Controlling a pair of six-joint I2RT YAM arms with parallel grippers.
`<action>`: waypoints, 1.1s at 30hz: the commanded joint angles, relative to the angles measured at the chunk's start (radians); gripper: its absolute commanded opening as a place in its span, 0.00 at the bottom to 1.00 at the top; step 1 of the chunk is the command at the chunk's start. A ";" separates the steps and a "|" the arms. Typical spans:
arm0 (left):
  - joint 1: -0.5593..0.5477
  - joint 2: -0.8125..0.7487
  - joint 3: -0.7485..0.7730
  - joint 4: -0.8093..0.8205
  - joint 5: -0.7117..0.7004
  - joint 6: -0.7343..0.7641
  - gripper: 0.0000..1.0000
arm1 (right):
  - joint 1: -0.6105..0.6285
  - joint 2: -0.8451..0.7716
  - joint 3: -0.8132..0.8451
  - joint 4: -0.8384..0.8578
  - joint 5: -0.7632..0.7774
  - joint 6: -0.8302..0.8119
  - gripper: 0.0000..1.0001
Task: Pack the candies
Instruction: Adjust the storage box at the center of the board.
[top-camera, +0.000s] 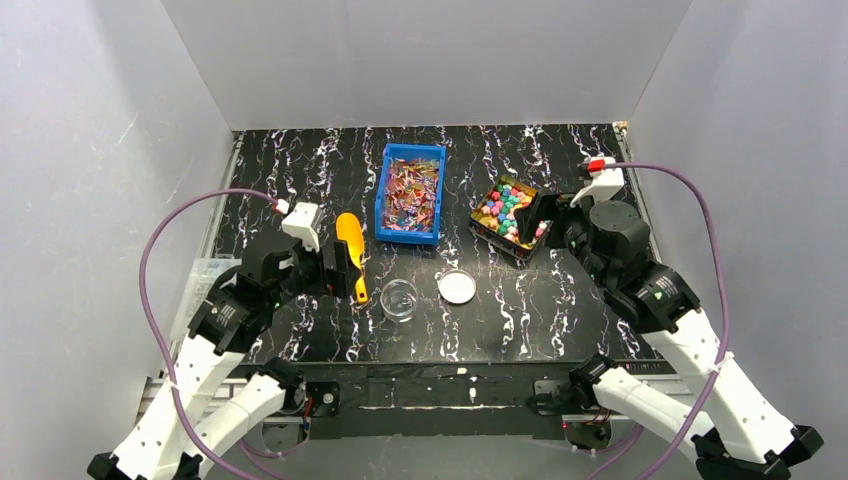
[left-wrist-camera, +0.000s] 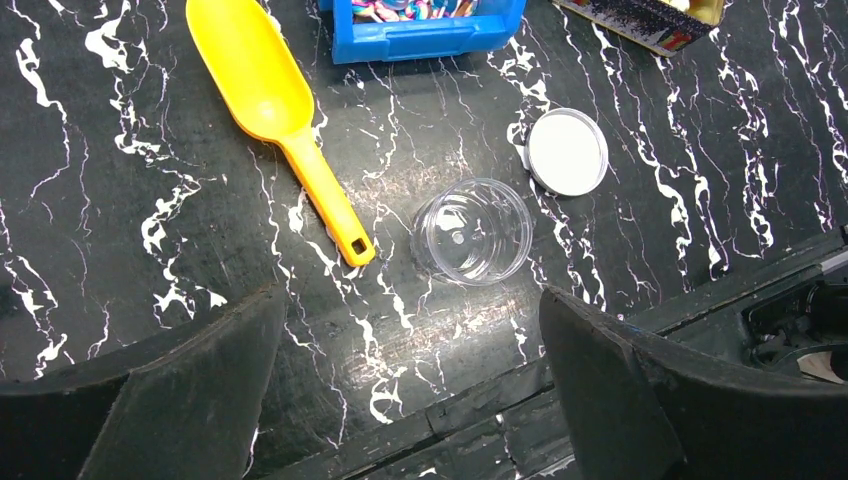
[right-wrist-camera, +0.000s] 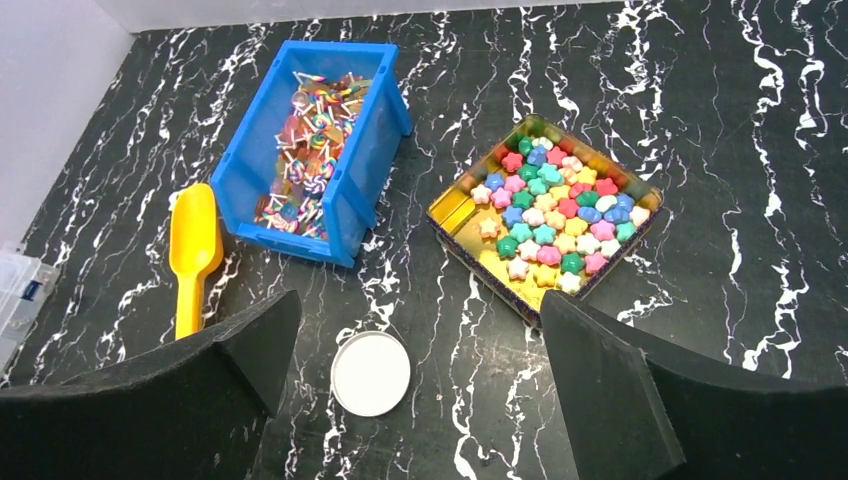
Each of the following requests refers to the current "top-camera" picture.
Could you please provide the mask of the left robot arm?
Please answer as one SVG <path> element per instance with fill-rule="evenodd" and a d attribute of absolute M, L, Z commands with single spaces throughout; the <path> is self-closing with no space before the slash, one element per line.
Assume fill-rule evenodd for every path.
<path fill-rule="evenodd" d="M 287 234 L 248 248 L 212 284 L 188 325 L 167 376 L 129 435 L 95 455 L 93 479 L 203 479 L 219 467 L 239 479 L 250 473 L 226 462 L 230 448 L 257 424 L 294 401 L 303 384 L 293 363 L 273 360 L 252 374 L 235 397 L 206 412 L 230 373 L 271 325 L 276 310 L 302 296 L 352 296 L 362 250 L 333 245 L 334 264 Z"/>

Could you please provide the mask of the square tin of colourful candies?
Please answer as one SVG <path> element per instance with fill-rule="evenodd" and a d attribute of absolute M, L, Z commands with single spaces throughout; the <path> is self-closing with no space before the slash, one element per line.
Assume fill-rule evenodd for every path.
<path fill-rule="evenodd" d="M 502 175 L 471 210 L 469 230 L 491 247 L 518 261 L 530 259 L 543 244 L 552 222 L 541 221 L 529 241 L 520 240 L 516 210 L 529 207 L 539 192 L 508 175 Z"/>

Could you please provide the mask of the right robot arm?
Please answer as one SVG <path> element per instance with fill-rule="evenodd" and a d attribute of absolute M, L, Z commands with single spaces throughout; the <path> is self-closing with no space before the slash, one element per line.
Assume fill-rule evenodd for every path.
<path fill-rule="evenodd" d="M 787 479 L 824 444 L 759 392 L 723 347 L 698 297 L 650 254 L 650 227 L 616 200 L 543 195 L 515 213 L 522 239 L 547 225 L 551 246 L 574 256 L 605 304 L 661 356 L 695 395 L 686 405 L 597 354 L 566 385 L 531 398 L 536 410 L 604 408 L 628 416 L 683 451 L 704 479 Z"/>

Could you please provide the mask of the yellow plastic scoop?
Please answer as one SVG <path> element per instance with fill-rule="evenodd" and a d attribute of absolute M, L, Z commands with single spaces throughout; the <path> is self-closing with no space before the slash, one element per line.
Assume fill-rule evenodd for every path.
<path fill-rule="evenodd" d="M 355 298 L 358 304 L 366 304 L 369 295 L 365 283 L 365 270 L 363 267 L 363 254 L 365 252 L 365 238 L 360 220 L 351 212 L 340 214 L 335 223 L 336 236 L 347 244 L 348 253 L 353 264 L 359 269 L 359 278 L 354 286 Z"/>

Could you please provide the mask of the blue plastic candy bin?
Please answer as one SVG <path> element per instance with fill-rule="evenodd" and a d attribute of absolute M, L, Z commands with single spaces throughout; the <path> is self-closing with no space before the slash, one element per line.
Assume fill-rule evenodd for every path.
<path fill-rule="evenodd" d="M 389 143 L 375 201 L 375 237 L 389 243 L 439 243 L 447 150 Z"/>

